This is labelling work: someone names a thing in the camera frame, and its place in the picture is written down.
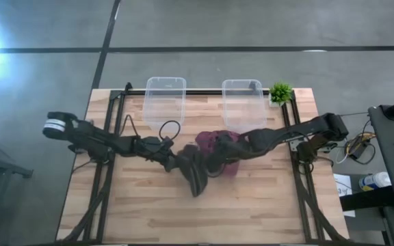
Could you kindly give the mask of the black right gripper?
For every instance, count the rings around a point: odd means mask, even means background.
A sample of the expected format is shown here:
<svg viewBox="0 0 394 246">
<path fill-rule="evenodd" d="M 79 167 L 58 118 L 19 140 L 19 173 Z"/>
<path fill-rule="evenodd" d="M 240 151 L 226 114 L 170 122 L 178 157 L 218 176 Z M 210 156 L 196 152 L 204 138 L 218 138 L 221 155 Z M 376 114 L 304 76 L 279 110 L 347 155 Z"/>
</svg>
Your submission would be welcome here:
<svg viewBox="0 0 394 246">
<path fill-rule="evenodd" d="M 217 178 L 222 175 L 226 164 L 220 166 L 222 161 L 238 161 L 250 156 L 248 144 L 244 141 L 234 141 L 229 134 L 222 134 L 217 138 L 217 152 L 213 152 L 206 157 L 206 166 L 209 173 L 214 173 L 213 177 Z"/>
</svg>

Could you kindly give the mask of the dark grey cap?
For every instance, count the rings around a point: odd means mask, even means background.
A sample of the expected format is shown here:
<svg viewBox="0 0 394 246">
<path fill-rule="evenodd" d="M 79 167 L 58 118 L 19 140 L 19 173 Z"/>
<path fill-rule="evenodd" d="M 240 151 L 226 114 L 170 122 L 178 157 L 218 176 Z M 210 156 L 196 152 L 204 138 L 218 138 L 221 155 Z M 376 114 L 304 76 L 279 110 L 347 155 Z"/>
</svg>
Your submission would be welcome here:
<svg viewBox="0 0 394 246">
<path fill-rule="evenodd" d="M 208 176 L 205 169 L 205 158 L 198 146 L 186 145 L 178 152 L 188 157 L 188 163 L 183 165 L 184 171 L 181 172 L 190 185 L 192 195 L 198 197 L 208 184 Z"/>
</svg>

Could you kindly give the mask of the clear plastic bin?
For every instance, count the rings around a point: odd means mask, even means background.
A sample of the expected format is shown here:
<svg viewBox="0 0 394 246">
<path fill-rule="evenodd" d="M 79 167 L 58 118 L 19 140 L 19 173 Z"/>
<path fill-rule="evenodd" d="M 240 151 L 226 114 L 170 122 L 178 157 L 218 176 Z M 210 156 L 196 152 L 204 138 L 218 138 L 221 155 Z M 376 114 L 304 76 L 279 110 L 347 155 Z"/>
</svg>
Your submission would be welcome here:
<svg viewBox="0 0 394 246">
<path fill-rule="evenodd" d="M 265 128 L 267 117 L 263 88 L 255 79 L 227 79 L 222 82 L 224 123 L 228 130 L 245 133 Z"/>
<path fill-rule="evenodd" d="M 185 117 L 186 80 L 181 77 L 151 77 L 147 80 L 143 121 L 152 131 L 176 133 Z"/>
</svg>

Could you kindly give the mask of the dusty pink cap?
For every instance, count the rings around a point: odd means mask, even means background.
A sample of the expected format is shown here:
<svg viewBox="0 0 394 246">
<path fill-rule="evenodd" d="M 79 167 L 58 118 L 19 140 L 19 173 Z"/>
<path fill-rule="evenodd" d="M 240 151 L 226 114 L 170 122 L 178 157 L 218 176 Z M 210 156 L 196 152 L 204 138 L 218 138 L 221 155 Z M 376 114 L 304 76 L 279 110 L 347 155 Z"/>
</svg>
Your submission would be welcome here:
<svg viewBox="0 0 394 246">
<path fill-rule="evenodd" d="M 222 175 L 234 177 L 237 175 L 240 162 L 227 163 L 224 165 Z"/>
</svg>

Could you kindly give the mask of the black desk bar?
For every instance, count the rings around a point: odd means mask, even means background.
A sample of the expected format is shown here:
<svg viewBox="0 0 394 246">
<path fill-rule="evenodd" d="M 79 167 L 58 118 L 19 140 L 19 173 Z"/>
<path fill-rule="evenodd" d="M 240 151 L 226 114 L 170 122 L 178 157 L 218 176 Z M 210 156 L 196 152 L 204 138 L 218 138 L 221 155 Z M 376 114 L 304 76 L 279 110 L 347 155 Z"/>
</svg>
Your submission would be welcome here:
<svg viewBox="0 0 394 246">
<path fill-rule="evenodd" d="M 394 191 L 392 186 L 345 195 L 339 199 L 343 211 L 394 207 Z"/>
</svg>

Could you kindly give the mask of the white bottle with label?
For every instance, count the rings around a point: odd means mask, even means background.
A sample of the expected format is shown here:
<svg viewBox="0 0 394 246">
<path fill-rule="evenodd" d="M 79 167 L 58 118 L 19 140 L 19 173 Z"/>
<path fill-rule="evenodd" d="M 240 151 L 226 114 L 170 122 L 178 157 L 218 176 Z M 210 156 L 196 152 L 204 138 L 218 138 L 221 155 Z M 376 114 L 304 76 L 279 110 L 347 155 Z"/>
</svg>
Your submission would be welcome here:
<svg viewBox="0 0 394 246">
<path fill-rule="evenodd" d="M 362 191 L 372 191 L 391 186 L 391 180 L 387 172 L 378 172 L 361 178 L 358 185 Z"/>
</svg>

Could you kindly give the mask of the white paper sheet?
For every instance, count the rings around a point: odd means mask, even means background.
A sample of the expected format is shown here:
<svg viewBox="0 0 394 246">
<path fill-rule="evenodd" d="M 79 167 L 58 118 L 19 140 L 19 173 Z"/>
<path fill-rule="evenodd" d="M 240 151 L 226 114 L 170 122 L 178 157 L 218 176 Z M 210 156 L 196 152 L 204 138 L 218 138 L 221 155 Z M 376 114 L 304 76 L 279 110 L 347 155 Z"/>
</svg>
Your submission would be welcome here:
<svg viewBox="0 0 394 246">
<path fill-rule="evenodd" d="M 334 174 L 334 181 L 337 186 L 339 197 L 353 194 L 355 189 L 352 188 L 351 178 L 348 175 Z"/>
</svg>

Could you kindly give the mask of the green plant in white pot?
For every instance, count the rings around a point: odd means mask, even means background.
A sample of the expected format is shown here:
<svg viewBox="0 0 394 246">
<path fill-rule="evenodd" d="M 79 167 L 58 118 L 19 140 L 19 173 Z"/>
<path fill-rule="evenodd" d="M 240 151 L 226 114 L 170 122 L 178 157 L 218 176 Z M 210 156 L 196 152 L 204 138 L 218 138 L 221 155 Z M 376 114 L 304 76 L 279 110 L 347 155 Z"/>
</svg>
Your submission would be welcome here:
<svg viewBox="0 0 394 246">
<path fill-rule="evenodd" d="M 269 88 L 271 107 L 281 107 L 293 98 L 292 87 L 287 83 L 278 82 Z"/>
</svg>

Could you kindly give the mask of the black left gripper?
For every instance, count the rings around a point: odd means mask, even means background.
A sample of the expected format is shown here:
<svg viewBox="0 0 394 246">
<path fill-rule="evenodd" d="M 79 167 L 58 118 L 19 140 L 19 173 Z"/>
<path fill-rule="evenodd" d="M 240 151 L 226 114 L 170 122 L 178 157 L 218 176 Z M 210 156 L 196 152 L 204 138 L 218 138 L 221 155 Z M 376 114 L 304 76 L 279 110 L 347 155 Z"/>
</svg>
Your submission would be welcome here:
<svg viewBox="0 0 394 246">
<path fill-rule="evenodd" d="M 166 172 L 171 172 L 173 169 L 183 172 L 183 165 L 188 163 L 188 157 L 183 154 L 175 155 L 169 146 L 162 146 L 155 153 L 155 161 L 159 162 Z"/>
</svg>

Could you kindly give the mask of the maroon cap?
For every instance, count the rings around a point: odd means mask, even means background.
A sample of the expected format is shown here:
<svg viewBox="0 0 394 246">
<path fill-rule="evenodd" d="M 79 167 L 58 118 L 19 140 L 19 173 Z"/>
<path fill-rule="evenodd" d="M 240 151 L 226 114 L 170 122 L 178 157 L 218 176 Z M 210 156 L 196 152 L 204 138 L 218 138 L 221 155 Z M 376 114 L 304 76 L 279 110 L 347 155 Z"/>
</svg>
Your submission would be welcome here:
<svg viewBox="0 0 394 246">
<path fill-rule="evenodd" d="M 202 151 L 205 157 L 205 165 L 206 165 L 206 157 L 208 154 L 215 152 L 217 146 L 217 138 L 222 134 L 229 134 L 234 141 L 239 139 L 239 133 L 235 133 L 232 131 L 203 131 L 197 135 L 195 138 L 196 143 L 198 144 L 200 150 Z"/>
</svg>

